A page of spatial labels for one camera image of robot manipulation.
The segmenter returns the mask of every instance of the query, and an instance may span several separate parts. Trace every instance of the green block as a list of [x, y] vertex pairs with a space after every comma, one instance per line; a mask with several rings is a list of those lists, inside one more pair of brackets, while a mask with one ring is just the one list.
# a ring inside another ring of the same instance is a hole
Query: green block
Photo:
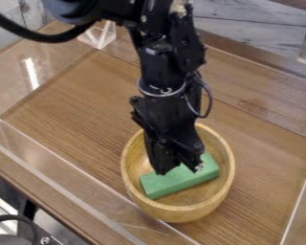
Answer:
[[220, 176], [220, 167], [208, 153], [201, 155], [203, 170], [193, 173], [181, 164], [166, 176], [150, 172], [139, 177], [144, 193], [150, 199], [158, 199], [178, 191], [201, 184]]

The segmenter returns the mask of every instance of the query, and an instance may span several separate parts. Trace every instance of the bowl rim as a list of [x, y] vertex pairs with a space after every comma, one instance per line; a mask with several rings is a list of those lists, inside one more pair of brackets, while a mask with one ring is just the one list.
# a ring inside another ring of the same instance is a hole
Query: bowl rim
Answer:
[[144, 130], [142, 129], [136, 135], [132, 137], [132, 139], [130, 140], [124, 151], [123, 151], [123, 156], [122, 156], [122, 175], [123, 175], [123, 179], [124, 179], [124, 184], [127, 185], [127, 189], [130, 189], [130, 191], [132, 192], [132, 194], [136, 196], [136, 198], [146, 203], [147, 205], [159, 208], [162, 210], [166, 211], [172, 211], [172, 212], [188, 212], [188, 211], [193, 211], [197, 209], [203, 209], [207, 206], [212, 205], [213, 203], [219, 202], [219, 200], [227, 196], [229, 189], [231, 189], [231, 184], [235, 178], [235, 157], [233, 157], [233, 153], [231, 150], [231, 146], [228, 144], [228, 142], [225, 141], [225, 139], [221, 137], [221, 135], [207, 125], [201, 124], [201, 123], [196, 123], [196, 126], [200, 127], [203, 130], [208, 131], [211, 134], [213, 134], [213, 136], [220, 140], [221, 144], [225, 147], [227, 153], [229, 155], [229, 177], [228, 180], [223, 186], [223, 188], [219, 190], [219, 192], [205, 201], [201, 201], [193, 205], [188, 205], [188, 206], [174, 206], [174, 205], [168, 205], [168, 204], [163, 204], [152, 199], [150, 199], [135, 187], [134, 182], [130, 178], [130, 174], [127, 172], [127, 155], [130, 152], [130, 148], [134, 144], [134, 142], [136, 141], [136, 139], [139, 138], [139, 136], [144, 133]]

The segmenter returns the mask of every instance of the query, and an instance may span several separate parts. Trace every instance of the wooden bowl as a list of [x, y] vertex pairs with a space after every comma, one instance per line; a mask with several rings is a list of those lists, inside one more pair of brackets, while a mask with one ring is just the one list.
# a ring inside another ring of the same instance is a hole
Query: wooden bowl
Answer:
[[195, 221], [211, 214], [221, 205], [235, 176], [235, 159], [231, 147], [221, 136], [207, 126], [197, 124], [205, 148], [220, 165], [220, 177], [158, 200], [143, 192], [139, 177], [154, 171], [144, 147], [143, 130], [128, 142], [122, 158], [122, 173], [131, 198], [140, 208], [170, 223]]

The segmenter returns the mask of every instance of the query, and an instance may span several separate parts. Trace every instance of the yellow bowl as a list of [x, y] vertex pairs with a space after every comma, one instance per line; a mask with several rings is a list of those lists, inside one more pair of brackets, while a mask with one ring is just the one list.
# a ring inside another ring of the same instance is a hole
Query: yellow bowl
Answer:
[[205, 148], [220, 165], [220, 177], [158, 200], [144, 195], [139, 182], [140, 175], [154, 171], [143, 130], [123, 152], [122, 173], [130, 196], [148, 214], [170, 223], [192, 222], [211, 214], [227, 198], [235, 176], [235, 158], [227, 141], [205, 125], [197, 124], [197, 130]]

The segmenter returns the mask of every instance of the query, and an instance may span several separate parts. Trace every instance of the green sponge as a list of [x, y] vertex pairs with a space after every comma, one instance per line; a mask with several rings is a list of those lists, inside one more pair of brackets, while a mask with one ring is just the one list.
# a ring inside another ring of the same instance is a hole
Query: green sponge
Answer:
[[193, 173], [181, 164], [166, 176], [150, 172], [139, 177], [144, 193], [150, 199], [158, 199], [178, 191], [181, 191], [220, 176], [220, 167], [208, 153], [200, 156], [203, 160], [203, 170]]

